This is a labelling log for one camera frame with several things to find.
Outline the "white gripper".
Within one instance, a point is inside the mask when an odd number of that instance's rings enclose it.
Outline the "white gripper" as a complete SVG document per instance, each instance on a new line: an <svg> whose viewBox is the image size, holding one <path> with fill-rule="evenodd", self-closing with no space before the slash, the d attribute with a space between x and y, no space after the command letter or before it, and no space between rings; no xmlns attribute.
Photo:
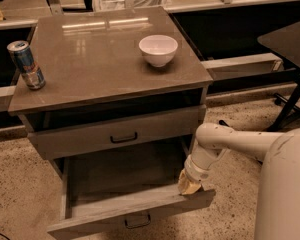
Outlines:
<svg viewBox="0 0 300 240"><path fill-rule="evenodd" d="M212 160L207 156L189 155L178 179L180 194L196 193L201 188L201 182L208 177L211 164Z"/></svg>

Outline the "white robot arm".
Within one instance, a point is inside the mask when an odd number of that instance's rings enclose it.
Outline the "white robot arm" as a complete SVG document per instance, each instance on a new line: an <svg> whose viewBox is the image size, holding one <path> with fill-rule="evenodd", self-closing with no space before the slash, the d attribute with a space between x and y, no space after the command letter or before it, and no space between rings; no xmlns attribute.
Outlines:
<svg viewBox="0 0 300 240"><path fill-rule="evenodd" d="M178 180L182 195L197 192L225 150L262 163L255 240L300 240L300 128L282 132L236 131L204 123L195 134Z"/></svg>

